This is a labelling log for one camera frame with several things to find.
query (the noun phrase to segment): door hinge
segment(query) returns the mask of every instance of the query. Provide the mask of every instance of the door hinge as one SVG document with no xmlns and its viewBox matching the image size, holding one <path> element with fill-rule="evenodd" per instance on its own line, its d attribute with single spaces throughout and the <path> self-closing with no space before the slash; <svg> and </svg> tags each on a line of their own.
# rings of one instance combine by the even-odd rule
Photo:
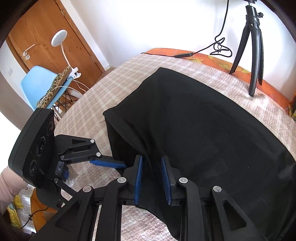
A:
<svg viewBox="0 0 296 241">
<path fill-rule="evenodd" d="M 91 57 L 91 56 L 90 56 Z M 93 60 L 93 62 L 95 63 L 95 60 L 91 57 L 91 59 Z"/>
</svg>

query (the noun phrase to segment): power cord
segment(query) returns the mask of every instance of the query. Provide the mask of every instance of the power cord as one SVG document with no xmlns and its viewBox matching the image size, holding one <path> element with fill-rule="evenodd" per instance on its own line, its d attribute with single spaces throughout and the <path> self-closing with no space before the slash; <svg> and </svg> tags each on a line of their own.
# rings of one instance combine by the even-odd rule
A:
<svg viewBox="0 0 296 241">
<path fill-rule="evenodd" d="M 213 48 L 214 48 L 215 51 L 213 51 L 212 53 L 210 53 L 210 55 L 221 55 L 221 56 L 228 57 L 228 58 L 230 58 L 232 56 L 231 49 L 222 45 L 222 43 L 225 41 L 225 37 L 217 40 L 217 38 L 223 32 L 223 29 L 224 29 L 224 26 L 225 26 L 225 22 L 226 22 L 227 13 L 228 13 L 228 7 L 229 7 L 229 0 L 227 0 L 227 7 L 226 7 L 226 13 L 225 13 L 225 17 L 224 17 L 223 26 L 222 26 L 221 32 L 215 37 L 215 42 L 212 43 L 210 46 L 208 46 L 208 47 L 206 47 L 204 49 L 201 49 L 200 51 L 197 51 L 197 52 L 195 52 L 193 54 L 199 53 L 199 52 L 201 52 L 201 51 L 203 51 L 205 49 L 208 49 L 209 47 L 213 46 Z M 221 54 L 222 51 L 230 52 L 230 55 L 229 56 L 226 56 L 224 54 Z"/>
<path fill-rule="evenodd" d="M 215 37 L 215 42 L 212 43 L 211 45 L 207 46 L 206 48 L 204 49 L 201 49 L 195 53 L 193 52 L 190 52 L 190 53 L 182 53 L 182 54 L 177 54 L 175 56 L 167 56 L 167 55 L 162 55 L 162 54 L 152 54 L 152 53 L 145 53 L 145 54 L 150 54 L 150 55 L 159 55 L 159 56 L 167 56 L 167 57 L 174 57 L 174 58 L 184 58 L 184 57 L 191 57 L 193 56 L 194 54 L 196 53 L 199 53 L 205 49 L 208 49 L 209 47 L 213 46 L 214 50 L 212 53 L 210 53 L 210 55 L 221 55 L 221 56 L 224 56 L 224 57 L 227 57 L 227 58 L 230 58 L 232 56 L 232 51 L 230 48 L 222 45 L 222 43 L 224 43 L 225 41 L 225 37 L 217 40 L 217 38 L 222 34 L 223 30 L 224 30 L 224 26 L 225 26 L 225 22 L 226 22 L 226 17 L 227 17 L 227 13 L 228 13 L 228 8 L 229 8 L 229 0 L 227 0 L 227 7 L 226 7 L 226 13 L 225 13 L 225 17 L 224 17 L 224 22 L 223 22 L 223 26 L 222 26 L 222 29 L 220 31 L 220 33 Z M 221 54 L 222 51 L 226 51 L 226 52 L 230 52 L 230 55 L 227 56 L 227 55 L 224 55 L 224 54 Z"/>
<path fill-rule="evenodd" d="M 33 215 L 34 215 L 35 213 L 37 213 L 37 212 L 41 212 L 41 211 L 46 211 L 48 208 L 49 208 L 49 207 L 47 207 L 46 209 L 42 209 L 42 210 L 35 211 L 35 212 L 33 212 L 33 214 L 29 214 L 29 219 L 28 219 L 28 221 L 25 223 L 24 226 L 26 226 L 30 220 L 32 221 L 32 217 L 33 217 Z"/>
</svg>

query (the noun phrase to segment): orange tablecloth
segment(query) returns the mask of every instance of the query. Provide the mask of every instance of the orange tablecloth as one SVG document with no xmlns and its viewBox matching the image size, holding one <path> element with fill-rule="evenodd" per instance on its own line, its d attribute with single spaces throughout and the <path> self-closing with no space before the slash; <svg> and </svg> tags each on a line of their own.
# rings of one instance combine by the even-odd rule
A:
<svg viewBox="0 0 296 241">
<path fill-rule="evenodd" d="M 179 50 L 179 49 L 167 49 L 167 48 L 154 48 L 146 53 L 150 54 L 161 54 L 161 55 L 166 55 L 166 56 L 175 56 L 176 54 L 181 54 L 181 53 L 189 53 L 190 51 L 186 50 Z M 200 64 L 205 64 L 208 66 L 211 66 L 215 69 L 221 70 L 223 72 L 229 73 L 232 63 L 227 62 L 225 60 L 221 60 L 219 58 L 210 56 L 210 55 L 205 55 L 202 53 L 197 53 L 193 55 L 192 57 L 186 57 L 183 59 L 190 60 L 192 62 L 197 62 Z M 233 76 L 239 78 L 242 81 L 245 81 L 247 83 L 250 83 L 250 78 L 251 78 L 251 72 L 238 66 L 237 70 L 233 74 Z M 288 102 L 289 100 L 283 96 L 276 88 L 274 88 L 272 85 L 268 84 L 265 80 L 263 80 L 262 86 L 257 83 L 257 89 L 268 95 L 271 99 L 273 99 L 276 103 L 278 103 L 279 106 L 281 106 L 287 114 L 289 113 L 288 110 Z"/>
</svg>

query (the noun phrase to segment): door frame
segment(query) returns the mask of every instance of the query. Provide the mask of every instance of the door frame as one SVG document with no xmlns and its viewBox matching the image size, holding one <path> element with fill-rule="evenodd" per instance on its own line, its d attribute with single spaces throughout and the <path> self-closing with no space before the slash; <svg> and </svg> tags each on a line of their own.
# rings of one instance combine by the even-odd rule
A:
<svg viewBox="0 0 296 241">
<path fill-rule="evenodd" d="M 93 51 L 90 48 L 90 46 L 87 44 L 87 42 L 84 39 L 84 37 L 82 36 L 81 32 L 78 30 L 77 26 L 75 25 L 75 23 L 71 19 L 70 15 L 66 11 L 65 7 L 63 6 L 61 0 L 52 0 L 52 1 L 54 1 L 57 4 L 58 8 L 62 12 L 62 14 L 65 17 L 66 21 L 69 23 L 70 27 L 73 29 L 73 31 L 76 34 L 76 36 L 78 37 L 78 39 L 80 40 L 80 42 L 82 43 L 82 45 L 85 47 L 86 51 L 88 52 L 88 54 L 92 58 L 92 60 L 95 62 L 96 66 L 99 68 L 99 70 L 102 73 L 104 73 L 105 72 L 105 69 L 101 65 L 101 63 L 98 60 L 98 58 L 96 57 L 96 55 L 93 53 Z M 25 73 L 28 73 L 29 72 L 28 67 L 26 66 L 26 64 L 22 60 L 21 56 L 19 56 L 17 54 L 15 48 L 13 47 L 13 45 L 11 43 L 11 40 L 10 40 L 9 36 L 7 36 L 7 38 L 6 38 L 6 43 L 7 43 L 8 47 L 9 47 L 10 51 L 12 52 L 14 58 L 16 59 L 16 61 L 21 66 L 21 68 L 25 71 Z"/>
</svg>

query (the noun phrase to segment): door handle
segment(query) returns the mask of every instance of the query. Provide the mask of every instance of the door handle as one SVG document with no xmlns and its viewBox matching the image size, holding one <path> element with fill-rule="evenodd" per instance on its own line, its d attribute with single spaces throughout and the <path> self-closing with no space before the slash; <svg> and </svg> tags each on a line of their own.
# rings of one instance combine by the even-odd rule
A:
<svg viewBox="0 0 296 241">
<path fill-rule="evenodd" d="M 33 44 L 32 46 L 30 46 L 29 48 L 27 48 L 24 52 L 23 52 L 23 56 L 26 56 L 27 54 L 28 54 L 28 50 L 30 49 L 30 48 L 32 48 L 32 47 L 34 47 L 35 46 L 35 44 Z"/>
</svg>

